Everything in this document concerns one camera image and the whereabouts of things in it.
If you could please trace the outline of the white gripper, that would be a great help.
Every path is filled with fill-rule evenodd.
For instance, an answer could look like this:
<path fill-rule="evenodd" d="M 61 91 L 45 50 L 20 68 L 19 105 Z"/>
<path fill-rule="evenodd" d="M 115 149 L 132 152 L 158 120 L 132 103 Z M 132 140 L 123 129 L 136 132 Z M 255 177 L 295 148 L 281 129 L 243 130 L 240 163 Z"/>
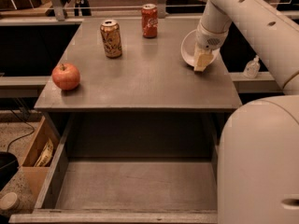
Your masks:
<path fill-rule="evenodd" d="M 201 23 L 197 25 L 195 32 L 197 45 L 194 47 L 193 56 L 193 70 L 195 72 L 203 72 L 212 63 L 214 59 L 212 50 L 219 49 L 227 35 L 228 32 L 216 34 L 208 31 Z"/>

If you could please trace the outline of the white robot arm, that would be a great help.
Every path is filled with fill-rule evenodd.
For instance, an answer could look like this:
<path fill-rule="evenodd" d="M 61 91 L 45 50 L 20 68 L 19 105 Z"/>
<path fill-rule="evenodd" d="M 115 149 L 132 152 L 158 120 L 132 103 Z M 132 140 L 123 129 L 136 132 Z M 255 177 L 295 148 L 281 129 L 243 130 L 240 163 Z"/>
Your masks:
<path fill-rule="evenodd" d="M 280 94 L 241 106 L 223 127 L 218 224 L 299 224 L 298 26 L 264 0 L 207 0 L 199 47 L 210 49 L 231 24 L 266 67 L 251 63 L 235 80 L 248 92 L 268 81 Z"/>

